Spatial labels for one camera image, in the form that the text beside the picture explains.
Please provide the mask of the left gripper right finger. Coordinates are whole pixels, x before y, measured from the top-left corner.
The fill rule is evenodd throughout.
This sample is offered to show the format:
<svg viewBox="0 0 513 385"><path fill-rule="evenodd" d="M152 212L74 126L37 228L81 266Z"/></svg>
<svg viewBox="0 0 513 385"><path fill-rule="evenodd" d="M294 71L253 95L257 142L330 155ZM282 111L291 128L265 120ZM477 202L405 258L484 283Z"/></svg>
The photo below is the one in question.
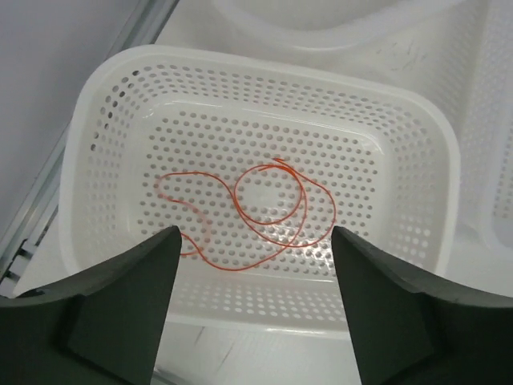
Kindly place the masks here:
<svg viewBox="0 0 513 385"><path fill-rule="evenodd" d="M336 226L331 248L364 384L510 384L512 300L460 285Z"/></svg>

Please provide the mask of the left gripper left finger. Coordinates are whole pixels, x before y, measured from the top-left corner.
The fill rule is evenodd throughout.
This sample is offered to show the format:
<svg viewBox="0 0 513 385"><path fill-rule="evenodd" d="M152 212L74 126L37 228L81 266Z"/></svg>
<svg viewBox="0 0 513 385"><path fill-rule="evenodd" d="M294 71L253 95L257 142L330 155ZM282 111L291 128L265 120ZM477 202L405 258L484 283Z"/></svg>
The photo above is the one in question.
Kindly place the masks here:
<svg viewBox="0 0 513 385"><path fill-rule="evenodd" d="M149 384L180 259L168 227L132 249L1 299L3 384Z"/></svg>

